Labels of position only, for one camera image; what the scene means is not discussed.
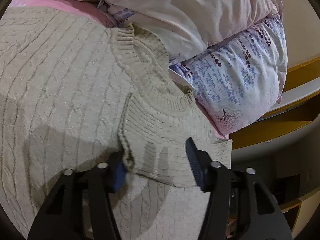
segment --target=knit fabric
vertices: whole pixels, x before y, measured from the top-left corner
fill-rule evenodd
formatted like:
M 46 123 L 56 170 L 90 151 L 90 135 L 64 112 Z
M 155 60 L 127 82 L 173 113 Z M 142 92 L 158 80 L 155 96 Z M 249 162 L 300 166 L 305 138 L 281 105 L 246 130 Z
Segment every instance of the knit fabric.
M 120 50 L 124 39 L 134 41 L 131 50 Z M 122 51 L 116 56 L 115 42 Z M 134 50 L 141 62 L 165 69 L 162 47 L 149 32 L 135 36 L 132 26 L 107 29 L 52 8 L 6 10 L 0 21 L 0 203 L 23 236 L 63 170 L 88 170 L 121 150 L 124 105 L 140 84 L 119 65 L 120 55 Z M 161 163 L 154 166 L 160 170 Z M 195 239 L 208 197 L 197 187 L 132 173 L 110 196 L 124 240 Z

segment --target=wooden shelf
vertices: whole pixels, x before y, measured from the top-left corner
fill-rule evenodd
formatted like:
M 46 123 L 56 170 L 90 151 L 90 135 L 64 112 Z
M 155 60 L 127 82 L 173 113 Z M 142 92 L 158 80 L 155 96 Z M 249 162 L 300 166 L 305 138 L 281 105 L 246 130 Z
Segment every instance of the wooden shelf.
M 318 94 L 295 109 L 231 133 L 232 149 L 247 147 L 285 135 L 313 122 L 319 113 L 320 95 Z

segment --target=cable knit sweater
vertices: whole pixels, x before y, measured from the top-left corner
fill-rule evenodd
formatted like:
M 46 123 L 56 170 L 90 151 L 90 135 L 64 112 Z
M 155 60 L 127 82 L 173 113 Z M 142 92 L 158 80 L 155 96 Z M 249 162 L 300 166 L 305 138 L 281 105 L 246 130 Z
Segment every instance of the cable knit sweater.
M 25 237 L 61 171 L 88 170 L 121 149 L 121 113 L 137 87 L 110 44 L 147 39 L 167 68 L 158 38 L 134 31 L 43 7 L 9 8 L 1 19 L 0 202 Z M 197 238 L 209 195 L 129 173 L 110 197 L 124 240 L 168 240 Z

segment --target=metal screw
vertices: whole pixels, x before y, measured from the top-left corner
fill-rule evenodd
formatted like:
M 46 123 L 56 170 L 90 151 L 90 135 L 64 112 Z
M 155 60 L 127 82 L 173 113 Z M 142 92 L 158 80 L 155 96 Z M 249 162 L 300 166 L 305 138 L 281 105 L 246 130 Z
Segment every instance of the metal screw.
M 99 169 L 105 169 L 106 167 L 108 167 L 108 163 L 99 163 L 98 164 Z
M 253 175 L 256 173 L 256 171 L 253 168 L 247 168 L 245 171 L 250 175 Z
M 66 176 L 70 176 L 72 173 L 73 173 L 72 169 L 67 169 L 67 170 L 64 171 L 63 174 L 66 175 Z
M 221 164 L 220 164 L 220 162 L 217 162 L 217 161 L 213 161 L 213 162 L 211 162 L 211 164 L 210 164 L 212 167 L 214 167 L 214 168 L 220 168 L 221 167 Z

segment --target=floral pillow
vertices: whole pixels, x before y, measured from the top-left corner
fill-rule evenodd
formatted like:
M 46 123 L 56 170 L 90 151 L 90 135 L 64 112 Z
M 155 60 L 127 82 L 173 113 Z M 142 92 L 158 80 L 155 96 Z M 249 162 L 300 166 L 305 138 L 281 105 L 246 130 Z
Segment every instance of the floral pillow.
M 181 62 L 193 76 L 195 97 L 223 135 L 255 122 L 276 103 L 287 63 L 279 14 Z

